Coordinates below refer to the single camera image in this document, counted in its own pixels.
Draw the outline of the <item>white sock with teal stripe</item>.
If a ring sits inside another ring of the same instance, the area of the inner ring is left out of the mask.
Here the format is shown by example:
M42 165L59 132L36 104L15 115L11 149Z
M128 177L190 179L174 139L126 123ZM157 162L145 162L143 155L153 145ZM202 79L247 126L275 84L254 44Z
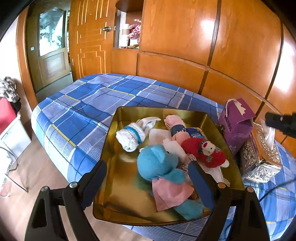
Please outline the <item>white sock with teal stripe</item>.
M157 117L142 118L117 131L115 137L126 152L133 152L143 144L147 134L157 121L161 121L161 119Z

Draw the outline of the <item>red snowman christmas sock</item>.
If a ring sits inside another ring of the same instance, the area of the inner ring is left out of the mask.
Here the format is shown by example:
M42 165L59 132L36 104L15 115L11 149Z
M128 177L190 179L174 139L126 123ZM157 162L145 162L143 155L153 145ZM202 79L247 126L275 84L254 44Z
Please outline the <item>red snowman christmas sock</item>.
M229 166L224 152L205 138L188 138L182 142L181 147L207 168L227 168Z

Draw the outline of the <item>teal plush toy pink dress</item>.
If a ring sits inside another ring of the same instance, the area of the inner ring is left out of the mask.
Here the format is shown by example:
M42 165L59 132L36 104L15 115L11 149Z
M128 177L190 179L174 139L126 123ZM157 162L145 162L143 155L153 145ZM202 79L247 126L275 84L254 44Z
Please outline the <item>teal plush toy pink dress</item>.
M146 146L137 157L138 172L151 182L158 212L174 209L186 220L199 218L204 212L203 203L192 198L195 189L186 182L178 164L178 156L168 153L163 145Z

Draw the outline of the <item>white foam sponge block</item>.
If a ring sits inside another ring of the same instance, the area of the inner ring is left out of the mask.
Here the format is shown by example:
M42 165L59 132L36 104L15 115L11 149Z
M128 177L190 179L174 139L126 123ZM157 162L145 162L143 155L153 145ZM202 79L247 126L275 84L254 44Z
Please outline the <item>white foam sponge block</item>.
M160 145L171 140L171 132L168 130L153 128L149 131L149 145Z

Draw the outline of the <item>pink towel with label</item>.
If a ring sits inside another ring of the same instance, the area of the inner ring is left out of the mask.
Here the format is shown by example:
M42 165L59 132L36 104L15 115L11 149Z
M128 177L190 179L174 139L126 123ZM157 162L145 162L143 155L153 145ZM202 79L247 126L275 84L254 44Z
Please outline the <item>pink towel with label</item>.
M185 123L178 115L166 116L164 123L166 128L171 131L171 139L176 141L179 145L181 145L184 140L190 138Z

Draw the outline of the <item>blue white tissue packet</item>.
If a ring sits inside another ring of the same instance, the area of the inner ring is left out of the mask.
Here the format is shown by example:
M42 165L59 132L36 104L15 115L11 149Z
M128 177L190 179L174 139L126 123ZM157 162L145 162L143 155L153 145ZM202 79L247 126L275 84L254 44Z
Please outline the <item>blue white tissue packet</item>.
M186 128L186 131L191 138L206 138L201 130L198 128Z

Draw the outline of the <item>ornate gold tissue box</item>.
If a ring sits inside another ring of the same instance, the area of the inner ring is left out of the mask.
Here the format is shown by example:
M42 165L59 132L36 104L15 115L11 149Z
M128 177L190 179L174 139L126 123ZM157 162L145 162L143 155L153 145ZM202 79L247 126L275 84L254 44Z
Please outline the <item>ornate gold tissue box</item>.
M243 180L267 183L281 170L281 160L276 144L270 148L263 136L261 125L254 123L250 136L241 150L241 175Z

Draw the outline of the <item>gold metal tray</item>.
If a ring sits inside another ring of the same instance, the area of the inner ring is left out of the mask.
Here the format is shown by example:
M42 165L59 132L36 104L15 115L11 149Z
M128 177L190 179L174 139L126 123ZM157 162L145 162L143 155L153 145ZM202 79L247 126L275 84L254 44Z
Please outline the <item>gold metal tray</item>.
M206 138L225 153L230 165L222 169L223 177L230 182L231 188L244 189L239 168L229 147L207 113L121 106L113 116L101 153L101 160L107 164L107 174L94 199L93 215L96 219L130 226L162 226L186 222L172 209L157 212L155 201L150 195L152 186L140 177L137 170L139 152L124 151L115 137L116 132L126 125L151 116L161 119L155 128L165 129L163 119L171 114L178 115L187 127L200 128Z

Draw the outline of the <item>purple paper gift box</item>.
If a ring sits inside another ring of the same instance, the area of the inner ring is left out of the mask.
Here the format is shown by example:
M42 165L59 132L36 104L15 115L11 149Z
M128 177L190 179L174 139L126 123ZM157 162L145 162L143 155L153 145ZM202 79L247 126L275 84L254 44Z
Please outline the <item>purple paper gift box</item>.
M243 98L227 100L218 124L225 126L224 138L233 156L251 134L254 117L254 112Z

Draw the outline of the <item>blue plaid bed sheet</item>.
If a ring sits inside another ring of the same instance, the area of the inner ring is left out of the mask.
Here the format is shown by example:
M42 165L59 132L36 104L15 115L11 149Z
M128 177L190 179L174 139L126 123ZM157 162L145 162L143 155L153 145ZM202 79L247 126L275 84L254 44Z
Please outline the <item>blue plaid bed sheet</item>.
M44 99L31 123L48 156L69 182L79 181L100 159L120 106L205 112L217 122L223 106L181 87L121 74L83 77ZM282 168L265 184L250 182L264 212L270 239L280 238L295 217L295 155L278 145Z

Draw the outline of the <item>wooden wardrobe panelling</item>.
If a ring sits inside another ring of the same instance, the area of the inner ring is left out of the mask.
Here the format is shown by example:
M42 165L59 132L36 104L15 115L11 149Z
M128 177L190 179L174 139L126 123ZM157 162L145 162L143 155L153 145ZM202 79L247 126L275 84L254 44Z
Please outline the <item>wooden wardrobe panelling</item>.
M255 120L295 112L295 37L262 1L144 1L140 17L139 49L112 50L110 72L243 98Z

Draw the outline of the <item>red bag with clothes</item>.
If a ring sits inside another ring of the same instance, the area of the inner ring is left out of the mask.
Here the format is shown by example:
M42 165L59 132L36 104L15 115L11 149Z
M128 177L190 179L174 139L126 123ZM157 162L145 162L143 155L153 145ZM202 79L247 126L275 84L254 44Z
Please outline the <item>red bag with clothes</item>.
M1 133L16 118L21 109L17 83L10 77L1 79Z

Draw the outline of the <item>glass panel door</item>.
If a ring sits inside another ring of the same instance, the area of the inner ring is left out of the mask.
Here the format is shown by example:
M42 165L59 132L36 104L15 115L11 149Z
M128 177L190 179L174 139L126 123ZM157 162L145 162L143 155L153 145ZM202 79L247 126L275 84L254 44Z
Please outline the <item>glass panel door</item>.
M33 1L26 21L27 60L34 92L70 73L66 44L70 1Z

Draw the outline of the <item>wooden door with knob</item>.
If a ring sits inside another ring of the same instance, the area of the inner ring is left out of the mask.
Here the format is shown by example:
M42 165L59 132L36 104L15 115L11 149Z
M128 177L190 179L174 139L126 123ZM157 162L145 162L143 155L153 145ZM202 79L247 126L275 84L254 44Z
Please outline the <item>wooden door with knob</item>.
M116 1L71 1L69 50L73 80L110 73Z

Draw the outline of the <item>pink plush toy on shelf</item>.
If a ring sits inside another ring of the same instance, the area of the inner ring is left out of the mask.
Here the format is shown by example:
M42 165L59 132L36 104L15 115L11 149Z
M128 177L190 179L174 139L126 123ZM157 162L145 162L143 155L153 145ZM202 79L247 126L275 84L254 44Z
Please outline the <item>pink plush toy on shelf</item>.
M141 20L140 19L134 19L136 24L132 24L128 27L130 30L130 33L128 34L128 39L130 40L137 40L137 44L140 42L140 32L141 32Z

